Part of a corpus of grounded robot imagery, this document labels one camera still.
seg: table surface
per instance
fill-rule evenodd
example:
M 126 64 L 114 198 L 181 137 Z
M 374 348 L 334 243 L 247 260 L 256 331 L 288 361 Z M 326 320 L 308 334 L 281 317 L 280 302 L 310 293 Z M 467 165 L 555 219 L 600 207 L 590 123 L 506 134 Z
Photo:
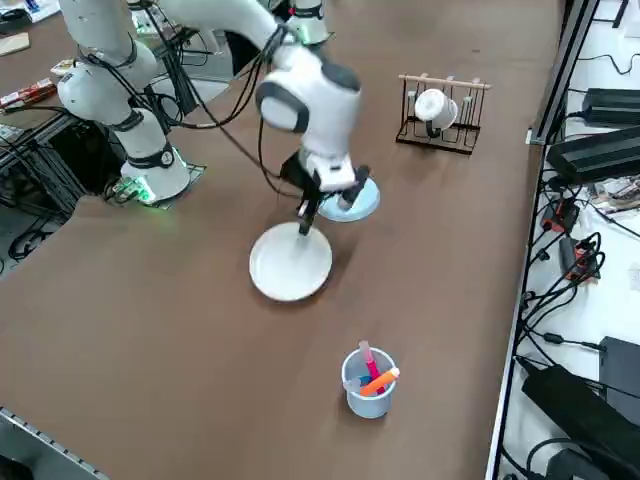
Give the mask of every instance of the table surface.
M 20 52 L 0 57 L 0 95 L 8 95 L 43 78 L 57 81 L 50 71 L 60 60 L 72 57 L 76 45 L 64 29 L 61 15 L 38 22 L 25 30 L 31 46 Z M 59 105 L 57 95 L 38 105 Z M 36 127 L 56 115 L 47 111 L 28 111 L 0 115 L 0 123 L 23 129 Z
M 172 210 L 83 201 L 3 281 L 3 404 L 114 479 L 479 478 L 538 162 L 523 138 L 560 12 L 552 0 L 328 5 L 329 53 L 363 84 L 351 155 L 382 202 L 357 224 L 317 221 L 334 252 L 326 287 L 296 305 L 255 291 L 251 246 L 295 204 L 219 132 L 176 130 L 208 169 Z M 397 74 L 425 71 L 494 85 L 471 157 L 394 143 Z M 253 150 L 249 110 L 230 130 Z M 268 130 L 267 163 L 297 144 Z M 352 415 L 340 385 L 362 339 L 402 370 L 378 421 Z

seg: pen holder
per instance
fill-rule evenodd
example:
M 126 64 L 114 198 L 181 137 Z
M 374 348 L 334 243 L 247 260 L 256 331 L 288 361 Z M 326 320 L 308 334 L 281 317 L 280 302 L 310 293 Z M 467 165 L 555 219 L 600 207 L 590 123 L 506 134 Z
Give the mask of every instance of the pen holder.
M 379 348 L 371 348 L 373 358 L 376 361 L 380 373 L 396 366 L 393 359 L 386 352 Z M 347 356 L 342 363 L 342 383 L 353 378 L 359 378 L 369 375 L 367 365 L 364 363 L 360 350 L 354 350 Z M 347 403 L 353 413 L 362 418 L 378 418 L 383 416 L 391 408 L 391 395 L 396 388 L 396 382 L 390 383 L 385 387 L 385 392 L 381 395 L 371 397 L 363 397 L 358 393 L 346 392 Z

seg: electronic device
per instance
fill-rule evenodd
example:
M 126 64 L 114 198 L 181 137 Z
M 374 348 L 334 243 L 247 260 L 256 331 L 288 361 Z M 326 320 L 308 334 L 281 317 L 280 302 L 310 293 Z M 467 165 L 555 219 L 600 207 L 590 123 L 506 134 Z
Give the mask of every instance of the electronic device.
M 560 239 L 560 267 L 565 272 L 567 280 L 573 281 L 584 278 L 588 272 L 592 272 L 587 277 L 588 281 L 593 282 L 600 278 L 598 259 L 595 255 L 590 255 L 586 260 L 580 261 L 589 252 L 589 247 L 575 238 L 563 237 Z
M 600 380 L 614 388 L 640 396 L 640 346 L 612 337 L 600 343 Z M 615 390 L 604 390 L 605 400 L 627 420 L 640 426 L 640 400 Z
M 558 172 L 551 188 L 640 173 L 640 127 L 552 145 L 547 160 Z
M 590 88 L 582 101 L 585 123 L 600 127 L 640 125 L 640 90 Z
M 554 200 L 544 209 L 540 224 L 545 230 L 571 233 L 578 220 L 580 207 L 570 199 Z
M 31 25 L 31 15 L 22 8 L 0 14 L 0 33 L 12 33 Z
M 609 480 L 609 477 L 584 455 L 565 448 L 556 453 L 547 464 L 548 480 Z
M 569 438 L 605 450 L 640 470 L 640 427 L 624 418 L 564 367 L 539 369 L 523 358 L 518 358 L 518 363 L 528 373 L 522 391 Z M 610 458 L 587 446 L 583 450 L 610 478 L 634 478 Z

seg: marker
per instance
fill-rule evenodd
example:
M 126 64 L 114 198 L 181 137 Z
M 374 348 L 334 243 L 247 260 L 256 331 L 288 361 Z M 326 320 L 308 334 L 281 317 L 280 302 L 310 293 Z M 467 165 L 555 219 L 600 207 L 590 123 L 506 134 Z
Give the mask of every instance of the marker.
M 362 356 L 364 357 L 364 363 L 367 365 L 369 369 L 369 375 L 371 375 L 371 379 L 375 380 L 380 376 L 380 372 L 378 371 L 378 366 L 376 365 L 376 360 L 373 358 L 373 353 L 371 353 L 371 347 L 369 347 L 369 342 L 366 340 L 362 340 L 359 344 L 360 352 L 362 352 Z M 378 394 L 381 395 L 384 393 L 384 387 L 380 387 L 378 389 Z
M 396 381 L 396 378 L 400 376 L 400 369 L 397 367 L 393 367 L 388 372 L 383 373 L 378 378 L 373 380 L 369 385 L 365 385 L 360 389 L 360 395 L 363 397 L 368 397 L 373 395 L 375 391 L 380 388 L 393 383 Z

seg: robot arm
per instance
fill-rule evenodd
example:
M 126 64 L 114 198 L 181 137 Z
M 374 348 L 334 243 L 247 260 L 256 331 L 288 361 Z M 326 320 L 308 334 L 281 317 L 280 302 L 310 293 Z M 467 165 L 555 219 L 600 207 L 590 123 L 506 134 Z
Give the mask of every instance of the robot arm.
M 143 44 L 132 39 L 128 27 L 131 20 L 123 3 L 60 0 L 60 7 L 74 40 L 140 90 L 155 74 L 155 59 Z M 276 69 L 261 82 L 256 101 L 269 125 L 302 135 L 296 161 L 305 178 L 283 176 L 303 189 L 304 201 L 311 200 L 303 217 L 312 221 L 317 205 L 331 194 L 340 194 L 344 206 L 349 207 L 368 172 L 354 171 L 348 151 L 360 103 L 355 74 L 323 62 L 303 45 L 292 42 L 293 38 L 257 0 L 157 0 L 157 4 L 176 23 L 202 30 L 234 31 L 260 50 L 267 49 L 263 53 Z M 148 110 L 129 108 L 129 94 L 113 71 L 79 64 L 61 81 L 59 93 L 74 114 L 114 130 L 129 157 L 127 174 L 159 186 L 155 188 L 155 200 L 186 188 L 187 169 L 181 161 L 175 161 L 157 119 Z

